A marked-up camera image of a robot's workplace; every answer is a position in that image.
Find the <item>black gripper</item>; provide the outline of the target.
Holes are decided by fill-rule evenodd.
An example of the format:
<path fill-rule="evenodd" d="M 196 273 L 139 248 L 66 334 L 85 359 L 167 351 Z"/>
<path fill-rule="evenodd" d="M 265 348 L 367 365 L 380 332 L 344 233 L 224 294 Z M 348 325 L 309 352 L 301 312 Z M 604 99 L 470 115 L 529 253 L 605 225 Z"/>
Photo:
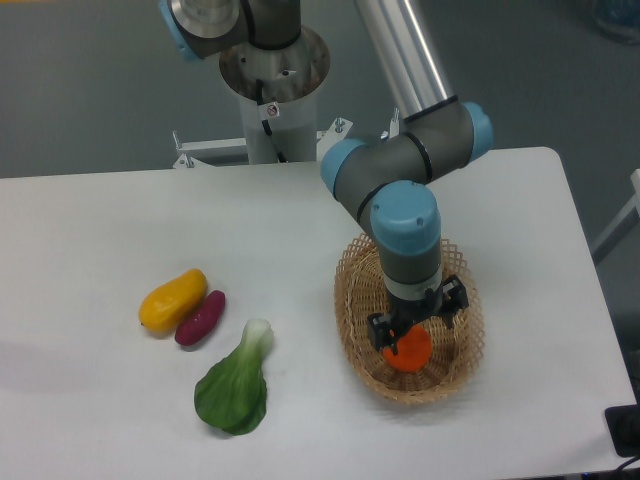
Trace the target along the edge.
<path fill-rule="evenodd" d="M 402 299 L 387 292 L 390 313 L 373 313 L 367 317 L 367 334 L 378 352 L 389 349 L 398 354 L 398 334 L 406 334 L 415 324 L 440 316 L 447 328 L 454 327 L 454 317 L 468 307 L 466 287 L 457 275 L 445 279 L 442 288 L 427 289 L 419 300 Z"/>

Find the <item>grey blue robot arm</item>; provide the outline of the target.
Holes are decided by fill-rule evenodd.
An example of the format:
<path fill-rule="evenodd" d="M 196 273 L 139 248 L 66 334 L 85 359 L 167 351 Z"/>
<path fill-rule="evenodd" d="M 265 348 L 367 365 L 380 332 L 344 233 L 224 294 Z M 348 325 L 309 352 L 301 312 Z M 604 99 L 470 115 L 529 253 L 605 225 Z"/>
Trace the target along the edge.
<path fill-rule="evenodd" d="M 377 350 L 395 349 L 433 316 L 451 323 L 466 289 L 444 277 L 440 214 L 429 184 L 487 153 L 493 127 L 483 109 L 458 100 L 440 67 L 415 1 L 360 1 L 402 120 L 376 145 L 343 139 L 317 150 L 315 94 L 327 78 L 323 39 L 301 21 L 297 1 L 163 1 L 165 24 L 187 59 L 219 59 L 239 102 L 253 164 L 319 161 L 332 196 L 378 249 L 390 301 L 368 317 Z"/>

